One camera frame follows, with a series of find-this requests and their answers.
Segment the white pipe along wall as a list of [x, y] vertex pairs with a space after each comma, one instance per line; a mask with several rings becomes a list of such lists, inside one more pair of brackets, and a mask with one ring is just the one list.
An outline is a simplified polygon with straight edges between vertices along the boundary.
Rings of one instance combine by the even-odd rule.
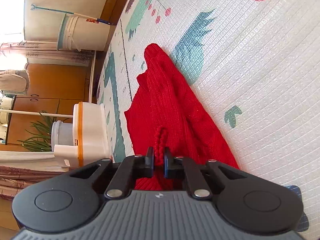
[[94, 71], [95, 71], [95, 62], [97, 57], [97, 51], [94, 51], [93, 60], [91, 64], [90, 80], [89, 80], [89, 91], [88, 91], [88, 102], [92, 103], [93, 97], [93, 83], [94, 83]]

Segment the brown patterned curtain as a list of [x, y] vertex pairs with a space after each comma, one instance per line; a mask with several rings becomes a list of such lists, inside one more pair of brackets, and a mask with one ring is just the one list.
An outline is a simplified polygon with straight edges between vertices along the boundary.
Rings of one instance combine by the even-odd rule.
[[1, 199], [13, 200], [30, 185], [61, 175], [72, 170], [56, 163], [1, 164]]

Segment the wooden cabinet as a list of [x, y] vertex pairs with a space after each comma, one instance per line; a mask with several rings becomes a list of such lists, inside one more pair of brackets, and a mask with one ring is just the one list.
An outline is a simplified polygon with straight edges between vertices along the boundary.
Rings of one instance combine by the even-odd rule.
[[[26, 95], [13, 100], [13, 110], [26, 112], [73, 114], [73, 106], [88, 101], [89, 67], [64, 66], [56, 64], [28, 64], [30, 87]], [[19, 146], [36, 129], [33, 122], [41, 116], [12, 114], [8, 124], [6, 144]]]

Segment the animal print play mat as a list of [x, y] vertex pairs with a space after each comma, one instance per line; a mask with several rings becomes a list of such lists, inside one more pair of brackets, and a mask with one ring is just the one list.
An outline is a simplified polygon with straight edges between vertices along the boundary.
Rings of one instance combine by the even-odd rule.
[[171, 57], [240, 168], [302, 198], [299, 226], [319, 239], [319, 0], [128, 0], [103, 70], [110, 154], [133, 154], [125, 111], [144, 49]]

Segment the white orange child potty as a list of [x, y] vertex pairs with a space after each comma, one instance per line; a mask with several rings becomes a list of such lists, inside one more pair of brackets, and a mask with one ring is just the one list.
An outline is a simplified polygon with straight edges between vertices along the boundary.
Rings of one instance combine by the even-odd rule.
[[75, 104], [71, 124], [53, 123], [51, 145], [55, 160], [65, 168], [110, 158], [104, 106], [89, 102]]

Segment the red knitted sweater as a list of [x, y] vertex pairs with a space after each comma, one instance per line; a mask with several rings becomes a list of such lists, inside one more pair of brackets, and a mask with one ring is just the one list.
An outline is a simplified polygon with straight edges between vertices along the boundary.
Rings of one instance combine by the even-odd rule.
[[152, 147], [156, 169], [152, 178], [137, 179], [135, 190], [173, 189], [175, 181], [161, 171], [166, 147], [197, 164], [215, 159], [238, 168], [220, 130], [166, 52], [152, 43], [144, 58], [148, 68], [137, 76], [138, 90], [124, 114], [134, 153], [145, 155]]

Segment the white planter with green plant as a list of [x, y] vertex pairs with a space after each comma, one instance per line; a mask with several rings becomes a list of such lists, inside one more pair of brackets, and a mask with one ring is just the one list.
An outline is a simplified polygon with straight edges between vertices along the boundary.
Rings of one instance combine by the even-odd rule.
[[46, 111], [41, 111], [41, 120], [30, 122], [28, 133], [23, 140], [18, 140], [20, 145], [30, 152], [51, 152], [52, 151], [52, 127], [57, 117], [45, 116]]

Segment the white plastic bucket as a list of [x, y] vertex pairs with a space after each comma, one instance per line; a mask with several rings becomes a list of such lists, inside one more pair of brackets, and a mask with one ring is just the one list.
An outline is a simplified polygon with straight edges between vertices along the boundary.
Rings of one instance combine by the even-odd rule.
[[57, 50], [103, 51], [110, 25], [90, 18], [64, 15], [57, 37]]

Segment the blue handled mop stick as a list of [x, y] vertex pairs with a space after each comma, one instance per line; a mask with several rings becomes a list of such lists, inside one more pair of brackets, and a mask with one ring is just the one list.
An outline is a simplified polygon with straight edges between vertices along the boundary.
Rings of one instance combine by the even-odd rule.
[[97, 21], [97, 22], [101, 22], [101, 23], [104, 23], [104, 24], [107, 24], [107, 25], [116, 25], [115, 23], [111, 23], [109, 21], [102, 20], [100, 18], [87, 16], [87, 15], [83, 15], [83, 14], [79, 14], [79, 13], [71, 12], [71, 11], [40, 7], [40, 6], [37, 6], [35, 4], [31, 4], [31, 10], [45, 10], [45, 11], [51, 11], [51, 12], [60, 12], [60, 13], [63, 13], [63, 14], [69, 14], [69, 15], [74, 15], [74, 16], [78, 16], [78, 17], [81, 17], [81, 18], [87, 18], [87, 19], [94, 20], [94, 21]]

